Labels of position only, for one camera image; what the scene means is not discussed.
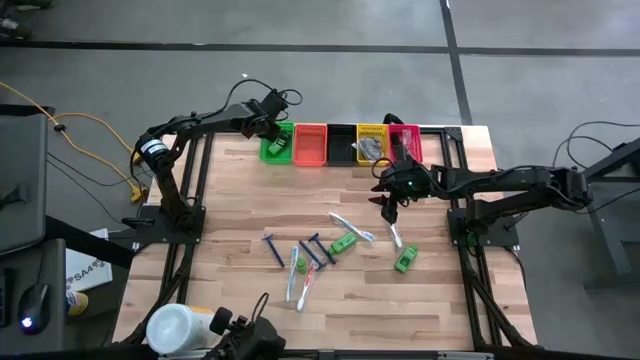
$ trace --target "yellow cable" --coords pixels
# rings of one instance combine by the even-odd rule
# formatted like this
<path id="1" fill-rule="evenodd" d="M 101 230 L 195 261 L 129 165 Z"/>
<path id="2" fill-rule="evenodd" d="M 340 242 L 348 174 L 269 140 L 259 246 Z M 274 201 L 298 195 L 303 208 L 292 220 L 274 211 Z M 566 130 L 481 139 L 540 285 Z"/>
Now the yellow cable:
<path id="1" fill-rule="evenodd" d="M 5 87 L 6 89 L 12 91 L 13 93 L 15 93 L 16 95 L 20 96 L 21 98 L 25 99 L 26 101 L 28 101 L 29 103 L 31 103 L 33 106 L 35 106 L 38 110 L 40 110 L 40 112 L 42 112 L 44 115 L 46 115 L 49 118 L 49 121 L 51 121 L 54 125 L 59 125 L 59 123 L 56 121 L 56 119 L 51 116 L 51 114 L 49 114 L 45 109 L 43 109 L 40 105 L 38 105 L 38 103 L 36 103 L 35 101 L 31 100 L 31 98 L 29 98 L 28 96 L 24 95 L 23 93 L 21 93 L 20 91 L 12 88 L 11 86 L 5 84 L 4 82 L 0 81 L 0 85 Z M 60 114 L 58 115 L 58 117 L 62 117 L 62 115 L 64 116 L 71 116 L 71 115 L 67 115 L 67 114 Z M 126 143 L 124 142 L 124 140 L 122 140 L 122 138 L 120 137 L 120 135 L 118 135 L 115 130 L 113 130 L 113 128 L 111 128 L 111 126 L 109 126 L 106 122 L 104 122 L 104 120 L 98 119 L 96 117 L 91 116 L 91 119 L 97 120 L 99 122 L 102 122 L 105 126 L 107 126 L 113 133 L 114 135 L 116 135 L 116 137 L 120 140 L 120 142 L 123 143 L 123 145 L 125 145 L 127 147 L 127 149 L 130 149 L 129 146 L 126 145 Z M 71 138 L 69 138 L 69 136 L 67 135 L 66 132 L 61 131 L 62 136 L 64 136 L 64 138 L 67 140 L 67 142 L 69 143 L 69 145 L 71 145 L 72 148 L 74 148 L 75 150 L 93 158 L 96 159 L 108 166 L 110 166 L 113 170 L 115 170 L 115 172 L 117 172 L 123 179 L 125 179 L 127 181 L 127 183 L 129 184 L 129 186 L 131 186 L 131 190 L 133 191 L 133 196 L 131 197 L 131 201 L 132 202 L 136 202 L 138 200 L 140 200 L 142 198 L 142 192 L 143 189 L 142 188 L 138 188 L 137 186 L 135 186 L 131 180 L 129 180 L 127 178 L 127 176 L 125 174 L 122 173 L 122 171 L 120 171 L 120 169 L 118 169 L 115 165 L 113 165 L 112 163 L 110 163 L 109 161 L 101 158 L 98 155 L 95 155 L 87 150 L 84 150 L 80 147 L 78 147 L 76 144 L 73 143 L 73 141 L 71 141 Z"/>
<path id="2" fill-rule="evenodd" d="M 95 121 L 97 121 L 97 122 L 101 123 L 102 125 L 104 125 L 107 129 L 109 129 L 109 131 L 111 131 L 111 133 L 113 133 L 113 135 L 118 139 L 118 141 L 120 141 L 120 143 L 121 143 L 121 144 L 122 144 L 122 145 L 123 145 L 127 150 L 129 150 L 129 153 L 132 153 L 132 152 L 133 152 L 133 148 L 131 148 L 131 146 L 127 145 L 127 143 L 126 143 L 126 142 L 124 142 L 124 140 L 122 139 L 122 137 L 120 136 L 120 134 L 118 134 L 118 132 L 117 132 L 117 131 L 115 131 L 115 130 L 111 127 L 111 125 L 107 124 L 107 122 L 106 122 L 106 121 L 104 121 L 104 120 L 100 119 L 99 117 L 97 117 L 97 116 L 93 116 L 93 115 L 90 115 L 90 114 L 85 114 L 85 113 L 63 113 L 63 114 L 59 114 L 59 115 L 54 116 L 54 117 L 53 117 L 53 119 L 54 119 L 54 120 L 58 120 L 58 119 L 63 118 L 63 117 L 86 117 L 86 118 L 88 118 L 88 119 L 95 120 Z"/>

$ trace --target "black cable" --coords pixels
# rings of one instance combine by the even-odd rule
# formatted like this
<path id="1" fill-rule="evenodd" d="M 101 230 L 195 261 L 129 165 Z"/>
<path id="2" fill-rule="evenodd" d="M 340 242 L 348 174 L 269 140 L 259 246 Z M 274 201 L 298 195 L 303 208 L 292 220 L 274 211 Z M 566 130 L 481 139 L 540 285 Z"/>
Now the black cable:
<path id="1" fill-rule="evenodd" d="M 69 180 L 73 181 L 76 185 L 78 185 L 82 190 L 84 190 L 84 192 L 87 193 L 87 195 L 91 196 L 91 198 L 93 200 L 95 200 L 98 205 L 100 205 L 100 207 L 102 207 L 102 209 L 107 213 L 107 215 L 109 215 L 109 217 L 111 218 L 111 220 L 117 222 L 118 224 L 122 224 L 122 222 L 118 219 L 116 219 L 113 215 L 111 215 L 111 213 L 109 212 L 109 210 L 107 209 L 106 206 L 104 206 L 104 204 L 98 200 L 97 197 L 95 197 L 89 190 L 87 190 L 87 188 L 85 188 L 84 186 L 82 186 L 82 184 L 80 184 L 76 179 L 74 179 L 71 175 L 67 174 L 64 170 L 62 170 L 60 167 L 58 167 L 56 164 L 52 163 L 51 161 L 47 160 L 47 163 L 51 166 L 53 166 L 54 168 L 60 170 L 61 173 L 63 173 L 66 177 L 69 178 Z"/>
<path id="2" fill-rule="evenodd" d="M 374 162 L 373 162 L 373 164 L 371 164 L 371 175 L 372 175 L 374 178 L 376 178 L 376 179 L 380 179 L 380 178 L 381 178 L 381 177 L 380 177 L 379 175 L 377 175 L 377 174 L 375 173 L 375 171 L 374 171 L 374 170 L 375 170 L 375 168 L 376 168 L 376 165 L 378 165 L 378 163 L 379 163 L 380 161 L 388 161 L 388 162 L 389 162 L 389 164 L 391 164 L 391 167 L 392 167 L 392 168 L 394 168 L 394 169 L 396 168 L 396 165 L 393 163 L 393 161 L 391 161 L 391 159 L 389 159 L 389 158 L 385 158 L 385 157 L 381 157 L 380 159 L 378 159 L 378 160 L 374 161 Z"/>
<path id="3" fill-rule="evenodd" d="M 253 312 L 251 313 L 251 322 L 256 321 L 256 318 L 262 315 L 262 311 L 264 310 L 264 307 L 267 306 L 268 301 L 269 301 L 269 293 L 265 292 L 260 296 L 260 298 L 258 299 L 258 302 L 256 303 L 256 306 L 253 308 Z"/>
<path id="4" fill-rule="evenodd" d="M 136 210 L 136 217 L 140 217 L 140 211 L 142 210 L 142 206 L 144 206 L 144 201 L 140 201 L 140 205 L 138 205 L 138 209 Z"/>
<path id="5" fill-rule="evenodd" d="M 517 215 L 517 216 L 513 216 L 513 217 L 511 218 L 511 219 L 512 219 L 512 222 L 511 222 L 510 224 L 508 224 L 508 225 L 505 225 L 505 226 L 504 226 L 504 229 L 505 229 L 505 230 L 507 230 L 507 231 L 511 231 L 511 229 L 513 229 L 516 225 L 518 225 L 518 223 L 519 223 L 520 221 L 522 221 L 522 219 L 526 218 L 526 217 L 527 217 L 527 215 L 529 215 L 529 212 L 528 212 L 528 211 L 525 211 L 525 212 L 523 212 L 523 213 L 520 213 L 520 214 L 519 214 L 519 215 Z"/>
<path id="6" fill-rule="evenodd" d="M 208 113 L 205 116 L 202 117 L 202 119 L 206 119 L 206 118 L 210 118 L 213 116 L 216 116 L 218 114 L 220 114 L 221 112 L 223 112 L 227 106 L 229 106 L 229 102 L 231 101 L 231 97 L 233 96 L 234 91 L 238 88 L 238 86 L 245 84 L 245 83 L 249 83 L 249 82 L 253 82 L 256 84 L 260 84 L 264 87 L 266 87 L 267 89 L 269 89 L 269 91 L 273 91 L 276 92 L 278 94 L 278 96 L 280 97 L 280 99 L 282 99 L 282 101 L 287 104 L 287 105 L 291 105 L 291 106 L 296 106 L 296 105 L 300 105 L 302 103 L 303 97 L 302 94 L 296 90 L 296 89 L 284 89 L 281 91 L 277 91 L 275 88 L 269 86 L 268 84 L 257 80 L 257 79 L 243 79 L 238 81 L 235 85 L 233 85 L 231 87 L 231 90 L 229 90 L 229 93 L 227 94 L 227 98 L 224 101 L 224 104 L 222 105 L 222 107 L 220 107 L 218 110 L 212 112 L 212 113 Z M 297 102 L 291 102 L 289 100 L 287 100 L 287 94 L 288 93 L 294 93 L 296 95 L 298 95 L 298 97 L 300 98 L 299 101 Z M 287 114 L 287 116 L 283 119 L 276 119 L 276 121 L 283 121 L 289 118 L 289 113 L 285 111 L 285 113 Z M 168 122 L 166 123 L 164 126 L 161 126 L 160 128 L 158 128 L 153 134 L 151 134 L 154 138 L 156 138 L 158 136 L 158 134 L 162 134 L 162 132 L 169 126 L 174 126 L 175 123 L 172 122 Z M 131 159 L 129 160 L 129 173 L 131 174 L 131 177 L 133 177 L 133 179 L 136 180 L 136 182 L 138 183 L 138 187 L 140 188 L 140 191 L 142 192 L 142 185 L 140 183 L 140 180 L 138 180 L 138 178 L 136 177 L 136 175 L 133 173 L 133 158 L 136 152 L 138 152 L 139 149 L 134 149 L 134 151 L 131 153 Z"/>
<path id="7" fill-rule="evenodd" d="M 518 256 L 518 254 L 516 254 L 515 251 L 513 251 L 512 248 L 505 246 L 504 247 L 505 250 L 507 250 L 509 253 L 511 253 L 511 255 L 513 255 L 513 258 L 516 260 L 516 262 L 518 263 L 518 266 L 520 266 L 520 272 L 522 273 L 522 282 L 524 283 L 524 290 L 527 290 L 527 276 L 524 273 L 524 266 L 522 265 L 522 260 L 520 260 L 520 257 Z"/>
<path id="8" fill-rule="evenodd" d="M 38 274 L 36 275 L 36 284 L 40 283 L 40 274 L 42 273 L 42 265 L 44 264 L 44 254 L 45 251 L 42 251 L 40 255 L 40 265 L 38 265 Z"/>
<path id="9" fill-rule="evenodd" d="M 597 208 L 595 208 L 595 209 L 593 209 L 593 210 L 586 211 L 586 212 L 578 212 L 578 211 L 574 211 L 574 212 L 575 212 L 576 214 L 578 214 L 578 215 L 591 214 L 591 213 L 596 212 L 596 211 L 598 211 L 598 210 L 602 209 L 602 208 L 603 208 L 603 207 L 605 207 L 605 206 L 609 206 L 609 205 L 613 204 L 614 202 L 616 202 L 616 201 L 618 201 L 618 200 L 622 199 L 623 197 L 625 197 L 625 196 L 627 196 L 627 195 L 631 195 L 631 194 L 633 194 L 633 193 L 635 193 L 635 192 L 637 192 L 637 191 L 640 191 L 640 187 L 635 188 L 635 189 L 630 190 L 630 191 L 627 191 L 627 192 L 626 192 L 626 193 L 624 193 L 624 194 L 620 194 L 620 195 L 618 195 L 618 196 L 614 197 L 613 199 L 611 199 L 611 200 L 607 201 L 606 203 L 604 203 L 604 204 L 602 204 L 602 205 L 598 206 Z"/>
<path id="10" fill-rule="evenodd" d="M 580 204 L 578 202 L 575 202 L 571 199 L 569 199 L 568 197 L 566 197 L 559 189 L 553 187 L 553 186 L 548 186 L 547 189 L 553 190 L 555 191 L 556 194 L 558 194 L 564 201 L 566 201 L 567 203 L 574 205 L 577 207 L 577 209 L 575 209 L 574 211 L 578 211 L 580 209 L 582 209 L 584 207 L 583 204 Z"/>
<path id="11" fill-rule="evenodd" d="M 591 136 L 572 136 L 572 137 L 568 137 L 566 138 L 563 142 L 561 142 L 558 147 L 556 148 L 556 153 L 553 155 L 553 161 L 551 162 L 551 167 L 556 167 L 556 160 L 558 160 L 558 153 L 560 152 L 560 148 L 562 147 L 562 145 L 564 145 L 565 143 L 567 143 L 567 147 L 569 146 L 568 143 L 572 140 L 572 139 L 587 139 L 587 140 L 591 140 L 594 142 L 597 142 L 598 144 L 604 146 L 605 148 L 607 148 L 607 150 L 609 151 L 613 151 L 613 149 L 605 144 L 604 142 L 591 137 Z"/>
<path id="12" fill-rule="evenodd" d="M 62 160 L 60 160 L 58 157 L 56 157 L 56 156 L 55 156 L 55 155 L 53 155 L 52 153 L 47 152 L 47 154 L 48 154 L 48 156 L 50 156 L 50 157 L 54 158 L 56 161 L 58 161 L 58 162 L 59 162 L 59 163 L 61 163 L 62 165 L 64 165 L 64 166 L 68 167 L 69 169 L 71 169 L 71 170 L 72 170 L 73 172 L 75 172 L 76 174 L 78 174 L 78 175 L 82 176 L 83 178 L 85 178 L 85 179 L 87 179 L 87 180 L 91 181 L 92 183 L 94 183 L 94 184 L 96 184 L 96 185 L 99 185 L 99 186 L 104 186 L 104 187 L 113 187 L 113 186 L 120 185 L 120 184 L 122 184 L 122 183 L 124 183 L 124 182 L 126 182 L 126 181 L 128 181 L 128 180 L 133 179 L 133 176 L 129 176 L 129 177 L 128 177 L 128 178 L 126 178 L 126 179 L 122 179 L 122 180 L 120 180 L 120 181 L 117 181 L 117 182 L 114 182 L 114 183 L 111 183 L 111 184 L 105 184 L 105 183 L 102 183 L 102 182 L 100 182 L 100 181 L 98 181 L 98 180 L 95 180 L 95 179 L 93 179 L 93 178 L 89 177 L 88 175 L 86 175 L 86 174 L 85 174 L 85 173 L 83 173 L 82 171 L 80 171 L 80 170 L 78 170 L 78 169 L 74 168 L 73 166 L 69 165 L 68 163 L 66 163 L 66 162 L 64 162 L 64 161 L 62 161 Z M 153 174 L 149 174 L 149 173 L 147 172 L 147 170 L 144 170 L 144 169 L 142 169 L 142 172 L 140 172 L 140 173 L 138 173 L 138 174 L 136 174 L 136 175 L 137 175 L 137 176 L 140 176 L 140 175 L 142 175 L 142 174 L 146 174 L 146 175 L 148 175 L 148 176 L 153 176 Z"/>
<path id="13" fill-rule="evenodd" d="M 582 166 L 583 168 L 587 168 L 586 166 L 582 165 L 581 163 L 579 163 L 572 155 L 571 155 L 571 138 L 573 137 L 573 134 L 576 133 L 576 131 L 578 131 L 578 129 L 580 129 L 583 126 L 587 126 L 587 125 L 593 125 L 593 124 L 603 124 L 603 125 L 613 125 L 613 126 L 620 126 L 620 127 L 640 127 L 640 124 L 622 124 L 622 123 L 617 123 L 617 122 L 613 122 L 613 121 L 588 121 L 585 123 L 582 123 L 578 126 L 576 126 L 573 131 L 571 132 L 571 134 L 569 134 L 569 141 L 567 141 L 567 155 L 569 155 L 569 158 L 575 162 L 578 166 Z"/>

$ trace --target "computer mouse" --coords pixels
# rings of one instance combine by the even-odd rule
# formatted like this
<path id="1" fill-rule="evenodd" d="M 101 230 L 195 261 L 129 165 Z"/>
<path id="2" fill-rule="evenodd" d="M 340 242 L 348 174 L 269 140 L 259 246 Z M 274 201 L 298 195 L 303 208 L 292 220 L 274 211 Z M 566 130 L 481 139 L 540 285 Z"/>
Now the computer mouse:
<path id="1" fill-rule="evenodd" d="M 18 302 L 18 326 L 25 335 L 40 333 L 49 323 L 49 285 L 27 288 Z"/>

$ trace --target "white toothbrush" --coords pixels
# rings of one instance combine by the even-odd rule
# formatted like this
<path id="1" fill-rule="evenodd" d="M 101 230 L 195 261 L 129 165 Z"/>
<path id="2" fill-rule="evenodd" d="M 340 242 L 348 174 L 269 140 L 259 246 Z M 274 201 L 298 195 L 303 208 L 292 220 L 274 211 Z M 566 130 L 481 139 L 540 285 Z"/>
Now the white toothbrush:
<path id="1" fill-rule="evenodd" d="M 296 264 L 298 263 L 298 246 L 294 246 L 291 249 L 291 264 L 289 265 L 289 283 L 287 283 L 287 296 L 285 300 L 291 301 L 291 294 L 293 294 L 293 286 L 296 283 Z"/>

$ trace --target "wooden tabletop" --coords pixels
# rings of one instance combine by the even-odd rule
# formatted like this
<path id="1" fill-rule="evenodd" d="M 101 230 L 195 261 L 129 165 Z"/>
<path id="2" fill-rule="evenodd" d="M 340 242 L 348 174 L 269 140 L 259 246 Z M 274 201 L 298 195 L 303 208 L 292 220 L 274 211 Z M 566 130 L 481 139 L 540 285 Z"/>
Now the wooden tabletop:
<path id="1" fill-rule="evenodd" d="M 470 169 L 495 168 L 488 129 L 462 129 Z M 472 349 L 460 261 L 446 225 L 448 202 L 424 199 L 400 208 L 398 229 L 404 244 L 419 249 L 412 268 L 400 274 L 393 269 L 398 254 L 380 208 L 367 201 L 369 189 L 377 183 L 368 167 L 267 165 L 259 159 L 259 146 L 258 139 L 237 134 L 215 136 L 204 199 L 205 230 L 196 247 L 188 305 L 213 310 L 224 306 L 235 316 L 249 317 L 258 297 L 267 291 L 271 297 L 263 316 L 287 340 L 288 349 Z M 443 164 L 437 137 L 423 135 L 422 149 L 425 165 Z M 185 159 L 182 156 L 176 164 L 177 181 Z M 160 201 L 155 186 L 149 201 Z M 328 246 L 344 234 L 327 216 L 330 211 L 378 240 L 373 247 L 359 242 L 337 257 L 337 265 L 320 272 L 305 309 L 298 313 L 294 302 L 284 301 L 288 269 L 279 267 L 261 239 L 265 233 L 273 234 L 288 267 L 298 240 L 317 232 Z M 156 244 L 133 260 L 114 341 L 131 333 L 156 300 L 166 252 L 166 245 Z M 517 263 L 503 249 L 486 252 L 496 302 L 523 336 L 535 342 Z M 296 296 L 303 281 L 299 275 Z M 484 306 L 478 308 L 488 339 L 486 312 Z"/>

